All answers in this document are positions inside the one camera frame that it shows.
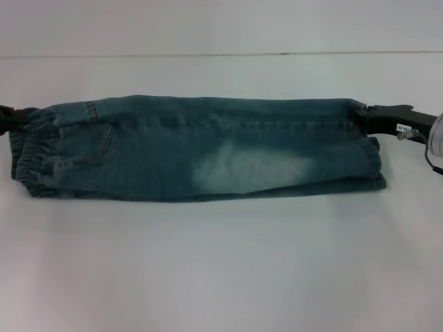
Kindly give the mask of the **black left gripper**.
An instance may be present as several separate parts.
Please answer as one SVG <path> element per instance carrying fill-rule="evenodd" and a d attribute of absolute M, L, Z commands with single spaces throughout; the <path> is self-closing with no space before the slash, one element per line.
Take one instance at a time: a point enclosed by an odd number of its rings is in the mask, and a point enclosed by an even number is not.
<path fill-rule="evenodd" d="M 28 114 L 30 109 L 13 109 L 0 105 L 0 133 L 6 133 L 9 131 L 9 118 L 19 122 L 26 122 L 28 120 Z"/>

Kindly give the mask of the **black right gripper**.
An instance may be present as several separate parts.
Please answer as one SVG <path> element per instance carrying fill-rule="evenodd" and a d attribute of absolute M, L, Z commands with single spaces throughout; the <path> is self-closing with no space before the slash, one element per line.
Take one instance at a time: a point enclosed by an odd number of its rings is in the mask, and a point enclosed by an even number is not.
<path fill-rule="evenodd" d="M 400 131 L 416 129 L 428 137 L 435 116 L 413 111 L 412 105 L 372 105 L 355 111 L 355 124 L 362 133 L 396 136 Z"/>

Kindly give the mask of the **blue denim shorts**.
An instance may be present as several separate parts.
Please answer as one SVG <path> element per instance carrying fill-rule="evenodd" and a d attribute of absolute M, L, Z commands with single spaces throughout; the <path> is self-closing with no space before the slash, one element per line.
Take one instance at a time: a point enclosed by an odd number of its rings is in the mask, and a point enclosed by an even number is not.
<path fill-rule="evenodd" d="M 377 191 L 351 99 L 133 95 L 20 111 L 12 179 L 35 198 L 185 202 Z"/>

